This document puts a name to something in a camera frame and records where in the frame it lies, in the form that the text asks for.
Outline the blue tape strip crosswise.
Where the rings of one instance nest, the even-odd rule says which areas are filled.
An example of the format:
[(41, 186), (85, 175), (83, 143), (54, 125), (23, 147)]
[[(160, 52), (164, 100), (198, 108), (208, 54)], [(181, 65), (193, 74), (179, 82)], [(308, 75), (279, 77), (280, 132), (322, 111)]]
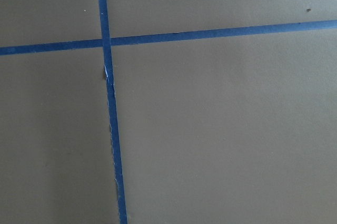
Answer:
[(1, 47), (1, 56), (56, 52), (87, 48), (102, 48), (104, 51), (114, 46), (177, 42), (208, 38), (235, 37), (259, 34), (301, 32), (309, 30), (336, 29), (336, 20), (313, 21), (287, 24), (258, 25), (222, 29), (197, 30), (179, 33), (163, 33), (152, 35), (137, 35), (126, 37), (111, 37), (103, 39), (75, 40), (68, 42), (44, 43)]

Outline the brown paper table cover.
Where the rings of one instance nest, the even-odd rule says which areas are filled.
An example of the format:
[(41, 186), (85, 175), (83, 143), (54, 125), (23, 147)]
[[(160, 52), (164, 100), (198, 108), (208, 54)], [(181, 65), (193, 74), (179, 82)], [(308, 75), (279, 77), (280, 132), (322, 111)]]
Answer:
[[(111, 37), (336, 20), (336, 0), (107, 0)], [(1, 47), (102, 39), (1, 0)], [(336, 223), (336, 29), (112, 47), (128, 223)], [(102, 48), (1, 56), (1, 223), (119, 223)]]

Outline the blue tape strip lengthwise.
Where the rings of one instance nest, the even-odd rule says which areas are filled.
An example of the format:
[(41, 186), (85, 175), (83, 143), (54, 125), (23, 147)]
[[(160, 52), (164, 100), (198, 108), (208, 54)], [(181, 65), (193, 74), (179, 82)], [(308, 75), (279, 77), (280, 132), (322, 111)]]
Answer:
[(112, 154), (115, 182), (117, 187), (118, 217), (119, 223), (128, 223), (120, 148), (120, 136), (118, 129), (117, 108), (114, 89), (113, 57), (110, 38), (110, 27), (108, 22), (107, 0), (98, 0), (98, 3), (100, 8), (102, 47), (104, 54), (104, 71), (106, 76), (108, 113), (110, 118)]

